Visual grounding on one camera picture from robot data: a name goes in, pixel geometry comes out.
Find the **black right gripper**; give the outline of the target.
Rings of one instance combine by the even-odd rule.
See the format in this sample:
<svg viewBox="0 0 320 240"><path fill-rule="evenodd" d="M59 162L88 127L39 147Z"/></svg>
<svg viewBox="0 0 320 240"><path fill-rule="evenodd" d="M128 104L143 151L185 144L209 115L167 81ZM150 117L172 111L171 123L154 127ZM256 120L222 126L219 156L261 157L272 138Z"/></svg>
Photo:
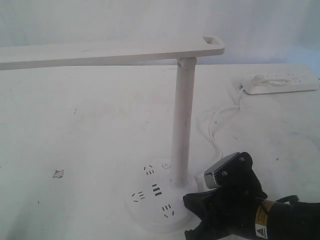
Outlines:
<svg viewBox="0 0 320 240"><path fill-rule="evenodd" d="M184 206L200 219L200 224L185 231L187 240L220 240L236 235L258 239L254 212L268 196L253 171L253 159L247 152L225 166L220 187L183 196Z"/></svg>

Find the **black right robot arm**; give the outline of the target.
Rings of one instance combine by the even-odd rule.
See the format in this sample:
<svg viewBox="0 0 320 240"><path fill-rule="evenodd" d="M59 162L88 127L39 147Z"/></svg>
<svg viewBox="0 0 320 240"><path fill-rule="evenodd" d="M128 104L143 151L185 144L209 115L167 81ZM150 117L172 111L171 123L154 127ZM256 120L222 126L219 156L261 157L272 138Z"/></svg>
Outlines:
<svg viewBox="0 0 320 240"><path fill-rule="evenodd" d="M297 195L268 200L248 152L225 156L203 173L203 180L207 191L183 196L184 206L200 219L185 231L187 240L320 238L320 204L301 202Z"/></svg>

